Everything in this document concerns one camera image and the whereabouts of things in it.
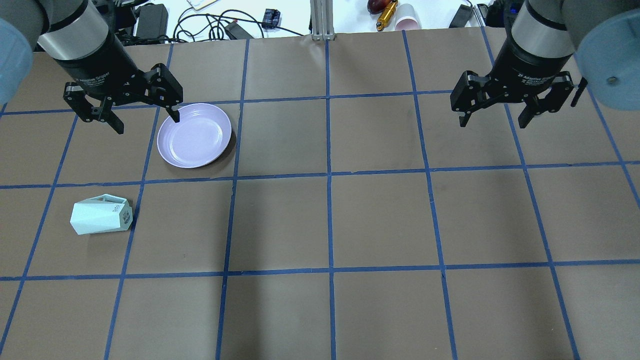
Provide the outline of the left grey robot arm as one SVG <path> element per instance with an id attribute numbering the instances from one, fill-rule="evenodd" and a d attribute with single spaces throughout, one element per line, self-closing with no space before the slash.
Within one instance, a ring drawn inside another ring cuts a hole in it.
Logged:
<path id="1" fill-rule="evenodd" d="M 122 134 L 113 106 L 162 107 L 178 123 L 183 87 L 165 64 L 141 71 L 90 0 L 3 0 L 0 98 L 7 104 L 30 73 L 39 46 L 71 77 L 63 100 L 80 120 Z"/>

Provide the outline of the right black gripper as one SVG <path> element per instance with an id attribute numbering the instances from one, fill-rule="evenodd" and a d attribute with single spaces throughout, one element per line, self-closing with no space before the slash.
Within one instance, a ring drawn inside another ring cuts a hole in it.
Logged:
<path id="1" fill-rule="evenodd" d="M 464 128 L 471 114 L 491 107 L 496 97 L 508 94 L 503 98 L 506 103 L 525 101 L 518 116 L 519 128 L 525 129 L 535 116 L 559 111 L 574 90 L 570 72 L 562 71 L 567 61 L 567 55 L 546 58 L 531 54 L 513 38 L 506 38 L 487 76 L 470 70 L 462 73 L 450 94 L 451 110 L 458 113 L 459 125 Z M 548 88 L 544 98 L 537 96 Z"/>

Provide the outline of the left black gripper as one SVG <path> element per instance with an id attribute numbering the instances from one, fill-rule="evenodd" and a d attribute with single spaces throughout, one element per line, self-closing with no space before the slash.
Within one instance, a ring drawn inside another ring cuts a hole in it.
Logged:
<path id="1" fill-rule="evenodd" d="M 115 35 L 107 35 L 103 44 L 85 57 L 54 60 L 73 79 L 73 84 L 64 85 L 62 99 L 83 122 L 105 123 L 123 135 L 125 125 L 112 105 L 142 102 L 162 107 L 174 123 L 180 123 L 179 105 L 184 101 L 180 82 L 163 63 L 142 73 Z M 99 100 L 100 105 L 93 105 L 87 96 Z"/>

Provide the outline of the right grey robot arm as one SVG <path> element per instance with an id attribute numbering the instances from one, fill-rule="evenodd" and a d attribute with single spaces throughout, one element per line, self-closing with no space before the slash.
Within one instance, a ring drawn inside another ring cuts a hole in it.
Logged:
<path id="1" fill-rule="evenodd" d="M 610 109 L 639 109 L 637 0 L 526 0 L 505 31 L 490 72 L 464 71 L 450 94 L 461 127 L 478 110 L 523 103 L 524 129 L 570 95 L 575 105 L 586 87 Z"/>

